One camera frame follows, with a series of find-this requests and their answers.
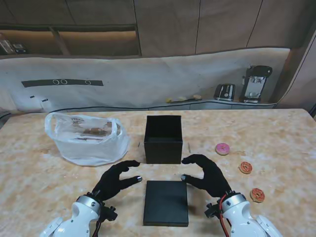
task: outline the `donut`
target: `donut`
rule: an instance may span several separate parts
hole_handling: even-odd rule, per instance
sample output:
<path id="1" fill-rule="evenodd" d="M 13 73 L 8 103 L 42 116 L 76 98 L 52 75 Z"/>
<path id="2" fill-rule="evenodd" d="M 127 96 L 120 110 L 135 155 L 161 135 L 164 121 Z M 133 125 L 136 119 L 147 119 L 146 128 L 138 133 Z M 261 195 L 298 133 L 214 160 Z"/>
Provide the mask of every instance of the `donut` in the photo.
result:
<path id="1" fill-rule="evenodd" d="M 250 174 L 252 171 L 252 165 L 244 161 L 240 164 L 239 169 L 244 174 Z"/>
<path id="2" fill-rule="evenodd" d="M 229 146 L 226 143 L 219 143 L 215 147 L 217 154 L 226 156 L 229 153 Z"/>
<path id="3" fill-rule="evenodd" d="M 265 200 L 264 192 L 257 188 L 251 190 L 250 197 L 254 202 L 263 202 Z"/>

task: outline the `robotic arm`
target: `robotic arm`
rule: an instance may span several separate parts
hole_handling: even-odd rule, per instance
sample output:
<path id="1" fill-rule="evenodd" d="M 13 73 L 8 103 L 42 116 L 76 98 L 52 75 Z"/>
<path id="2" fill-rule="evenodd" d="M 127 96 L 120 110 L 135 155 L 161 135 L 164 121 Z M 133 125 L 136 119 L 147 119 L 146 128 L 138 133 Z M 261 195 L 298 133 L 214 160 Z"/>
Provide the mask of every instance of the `robotic arm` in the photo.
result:
<path id="1" fill-rule="evenodd" d="M 206 156 L 191 155 L 182 160 L 183 164 L 196 163 L 204 171 L 204 178 L 198 179 L 183 174 L 181 179 L 199 189 L 206 190 L 212 197 L 220 198 L 217 204 L 207 205 L 207 217 L 219 218 L 226 237 L 229 234 L 223 222 L 226 218 L 231 225 L 231 237 L 282 237 L 276 227 L 265 217 L 257 219 L 250 215 L 250 203 L 241 193 L 232 191 L 220 168 Z M 91 193 L 80 196 L 72 205 L 71 219 L 63 222 L 62 218 L 53 220 L 42 232 L 40 237 L 89 237 L 89 223 L 96 222 L 96 229 L 92 237 L 98 236 L 101 223 L 105 220 L 116 219 L 114 207 L 106 207 L 106 201 L 121 190 L 142 181 L 141 176 L 119 180 L 122 172 L 127 172 L 129 167 L 138 167 L 140 163 L 135 160 L 123 161 L 113 165 L 106 171 Z"/>
<path id="2" fill-rule="evenodd" d="M 102 175 L 92 193 L 80 196 L 73 203 L 71 219 L 63 222 L 62 218 L 56 218 L 47 226 L 40 237 L 89 237 L 91 221 L 97 221 L 96 229 L 92 235 L 92 237 L 97 237 L 101 223 L 105 220 L 113 221 L 118 216 L 115 213 L 115 208 L 106 207 L 103 201 L 142 181 L 141 176 L 119 180 L 119 175 L 122 172 L 127 172 L 129 167 L 138 167 L 139 164 L 135 160 L 127 160 L 113 165 Z"/>
<path id="3" fill-rule="evenodd" d="M 181 179 L 193 186 L 206 190 L 212 197 L 220 198 L 216 205 L 207 205 L 207 217 L 216 216 L 226 237 L 229 234 L 223 218 L 231 225 L 231 237 L 282 237 L 277 228 L 264 216 L 253 219 L 250 215 L 250 203 L 241 193 L 232 191 L 220 168 L 204 155 L 191 155 L 182 160 L 183 164 L 196 163 L 204 171 L 204 178 L 198 179 L 183 174 Z"/>

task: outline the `glove finger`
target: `glove finger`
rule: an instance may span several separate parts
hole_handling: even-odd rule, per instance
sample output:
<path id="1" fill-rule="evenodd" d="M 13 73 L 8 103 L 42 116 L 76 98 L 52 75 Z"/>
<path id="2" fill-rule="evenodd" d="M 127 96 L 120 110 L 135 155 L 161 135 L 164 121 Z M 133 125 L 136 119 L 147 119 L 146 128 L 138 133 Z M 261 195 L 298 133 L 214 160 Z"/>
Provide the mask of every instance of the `glove finger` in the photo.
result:
<path id="1" fill-rule="evenodd" d="M 203 188 L 203 180 L 198 179 L 196 177 L 192 177 L 191 175 L 187 175 L 187 174 L 183 174 L 181 176 L 182 181 L 193 185 L 194 187 L 198 188 L 198 189 L 204 189 Z"/>
<path id="2" fill-rule="evenodd" d="M 182 164 L 196 163 L 199 167 L 204 168 L 210 161 L 211 160 L 204 155 L 194 154 L 184 158 Z"/>
<path id="3" fill-rule="evenodd" d="M 138 167 L 139 165 L 140 163 L 135 160 L 126 160 L 116 164 L 115 166 L 116 171 L 118 171 L 121 174 L 122 172 L 129 171 L 129 167 Z"/>
<path id="4" fill-rule="evenodd" d="M 142 176 L 134 176 L 132 178 L 120 180 L 120 189 L 127 189 L 128 187 L 137 184 L 143 180 Z"/>

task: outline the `pink donut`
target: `pink donut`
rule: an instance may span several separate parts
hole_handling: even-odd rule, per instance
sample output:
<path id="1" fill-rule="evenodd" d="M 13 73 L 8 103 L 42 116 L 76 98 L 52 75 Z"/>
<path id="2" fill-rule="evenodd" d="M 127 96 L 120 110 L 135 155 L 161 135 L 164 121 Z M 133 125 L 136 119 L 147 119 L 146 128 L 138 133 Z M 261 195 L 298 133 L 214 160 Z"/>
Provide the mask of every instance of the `pink donut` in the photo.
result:
<path id="1" fill-rule="evenodd" d="M 215 147 L 217 154 L 225 156 L 229 153 L 229 146 L 226 143 L 219 143 Z"/>

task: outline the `black glove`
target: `black glove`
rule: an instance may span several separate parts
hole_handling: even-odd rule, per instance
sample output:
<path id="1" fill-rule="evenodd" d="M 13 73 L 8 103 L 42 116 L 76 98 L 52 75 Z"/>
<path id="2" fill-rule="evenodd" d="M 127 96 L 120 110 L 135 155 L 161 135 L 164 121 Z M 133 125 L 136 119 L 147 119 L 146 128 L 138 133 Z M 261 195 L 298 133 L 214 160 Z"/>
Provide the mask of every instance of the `black glove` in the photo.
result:
<path id="1" fill-rule="evenodd" d="M 190 155 L 182 160 L 182 164 L 193 164 L 203 168 L 204 177 L 198 179 L 184 174 L 181 179 L 198 189 L 206 190 L 212 197 L 221 198 L 226 192 L 231 191 L 227 180 L 225 179 L 220 168 L 204 155 Z"/>
<path id="2" fill-rule="evenodd" d="M 100 181 L 92 190 L 92 195 L 100 201 L 105 201 L 114 197 L 121 190 L 142 181 L 141 176 L 119 180 L 119 175 L 122 174 L 122 172 L 127 172 L 129 167 L 138 167 L 139 164 L 140 163 L 135 160 L 126 160 L 112 165 L 108 171 L 104 172 Z"/>

